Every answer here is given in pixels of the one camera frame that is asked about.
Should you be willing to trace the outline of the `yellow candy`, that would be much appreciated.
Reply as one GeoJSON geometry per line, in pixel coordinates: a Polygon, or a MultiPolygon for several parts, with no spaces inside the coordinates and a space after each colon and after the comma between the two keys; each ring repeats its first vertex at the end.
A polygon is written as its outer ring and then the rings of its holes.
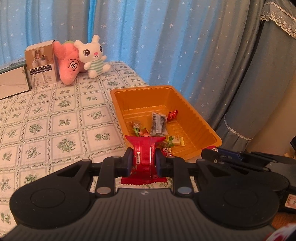
{"type": "Polygon", "coordinates": [[[181,136],[172,136],[172,141],[173,145],[175,146],[184,146],[184,139],[181,136]]]}

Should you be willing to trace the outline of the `red snack packet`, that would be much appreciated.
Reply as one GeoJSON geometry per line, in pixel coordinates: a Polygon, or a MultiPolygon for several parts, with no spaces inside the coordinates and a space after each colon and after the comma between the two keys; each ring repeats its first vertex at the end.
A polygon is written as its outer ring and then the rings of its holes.
{"type": "Polygon", "coordinates": [[[121,178],[122,185],[148,185],[152,183],[167,183],[166,177],[157,174],[155,151],[158,143],[165,137],[125,136],[133,146],[132,170],[128,177],[121,178]]]}

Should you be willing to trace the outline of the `clear black seaweed packet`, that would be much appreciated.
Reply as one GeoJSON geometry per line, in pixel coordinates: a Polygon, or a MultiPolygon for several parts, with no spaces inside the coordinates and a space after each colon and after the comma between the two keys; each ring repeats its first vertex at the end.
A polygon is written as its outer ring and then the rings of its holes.
{"type": "Polygon", "coordinates": [[[165,114],[152,113],[152,127],[150,134],[152,136],[166,136],[167,131],[167,117],[165,114]]]}

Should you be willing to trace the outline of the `green-end brown candy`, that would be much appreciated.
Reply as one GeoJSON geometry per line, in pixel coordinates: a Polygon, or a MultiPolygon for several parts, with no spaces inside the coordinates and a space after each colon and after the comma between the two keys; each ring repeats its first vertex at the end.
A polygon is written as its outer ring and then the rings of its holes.
{"type": "Polygon", "coordinates": [[[140,121],[133,121],[132,128],[137,137],[149,137],[150,133],[147,128],[142,127],[140,121]]]}

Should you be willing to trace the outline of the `small red foil candy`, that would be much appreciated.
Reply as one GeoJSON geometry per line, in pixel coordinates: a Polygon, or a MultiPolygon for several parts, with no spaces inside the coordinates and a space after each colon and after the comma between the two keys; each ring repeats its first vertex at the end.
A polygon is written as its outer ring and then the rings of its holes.
{"type": "Polygon", "coordinates": [[[177,118],[177,115],[178,115],[178,110],[170,111],[166,117],[167,123],[175,120],[177,118]]]}

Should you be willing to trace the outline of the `green floral tablecloth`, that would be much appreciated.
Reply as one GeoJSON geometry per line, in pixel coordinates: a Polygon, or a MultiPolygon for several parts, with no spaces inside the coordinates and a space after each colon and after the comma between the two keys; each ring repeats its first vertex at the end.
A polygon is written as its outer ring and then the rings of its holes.
{"type": "Polygon", "coordinates": [[[82,159],[100,163],[125,153],[110,92],[145,82],[121,61],[95,79],[36,87],[1,100],[1,235],[16,222],[9,208],[23,185],[82,159]]]}

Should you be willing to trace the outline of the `grey lace-trim curtain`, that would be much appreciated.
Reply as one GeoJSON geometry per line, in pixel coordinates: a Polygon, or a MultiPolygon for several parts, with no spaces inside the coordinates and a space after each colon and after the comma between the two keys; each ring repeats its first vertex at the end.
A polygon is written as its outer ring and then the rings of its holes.
{"type": "Polygon", "coordinates": [[[222,147],[242,151],[274,112],[295,74],[295,5],[266,1],[254,56],[217,126],[222,147]]]}

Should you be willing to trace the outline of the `pink star plush toy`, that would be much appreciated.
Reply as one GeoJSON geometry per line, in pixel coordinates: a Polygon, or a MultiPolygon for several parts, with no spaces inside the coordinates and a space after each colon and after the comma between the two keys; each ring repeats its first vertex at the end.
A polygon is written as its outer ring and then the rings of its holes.
{"type": "Polygon", "coordinates": [[[57,58],[59,77],[65,85],[73,84],[79,73],[85,73],[84,63],[79,59],[78,49],[73,41],[66,41],[61,44],[59,41],[53,42],[53,52],[57,58]]]}

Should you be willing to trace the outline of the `white bunny plush toy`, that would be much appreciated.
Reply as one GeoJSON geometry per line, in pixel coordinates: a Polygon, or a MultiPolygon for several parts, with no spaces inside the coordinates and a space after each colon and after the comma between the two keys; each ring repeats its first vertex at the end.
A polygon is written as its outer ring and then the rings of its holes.
{"type": "Polygon", "coordinates": [[[78,49],[79,60],[84,63],[83,69],[88,72],[88,76],[92,79],[111,69],[110,64],[104,63],[107,56],[103,54],[99,40],[100,37],[94,35],[90,43],[84,44],[80,40],[74,42],[74,46],[78,49]]]}

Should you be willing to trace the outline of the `blue star curtain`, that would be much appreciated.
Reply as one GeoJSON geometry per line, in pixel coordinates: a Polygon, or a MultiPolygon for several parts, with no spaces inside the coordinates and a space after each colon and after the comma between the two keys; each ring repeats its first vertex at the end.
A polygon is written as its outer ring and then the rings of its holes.
{"type": "Polygon", "coordinates": [[[89,42],[150,85],[173,85],[217,126],[245,71],[263,1],[1,1],[1,64],[27,46],[89,42]]]}

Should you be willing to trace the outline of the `long white cardboard box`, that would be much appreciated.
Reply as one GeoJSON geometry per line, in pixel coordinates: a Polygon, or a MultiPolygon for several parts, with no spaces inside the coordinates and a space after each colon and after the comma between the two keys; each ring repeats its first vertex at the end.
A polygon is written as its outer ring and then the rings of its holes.
{"type": "Polygon", "coordinates": [[[1,65],[0,99],[27,92],[30,89],[25,58],[1,65]]]}

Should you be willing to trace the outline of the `tall printed product box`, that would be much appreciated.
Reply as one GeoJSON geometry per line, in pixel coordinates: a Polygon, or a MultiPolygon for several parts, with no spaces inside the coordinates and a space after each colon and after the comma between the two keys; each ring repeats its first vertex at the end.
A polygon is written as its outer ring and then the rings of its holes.
{"type": "Polygon", "coordinates": [[[30,45],[25,49],[27,76],[32,88],[57,82],[54,42],[55,40],[49,40],[30,45]]]}

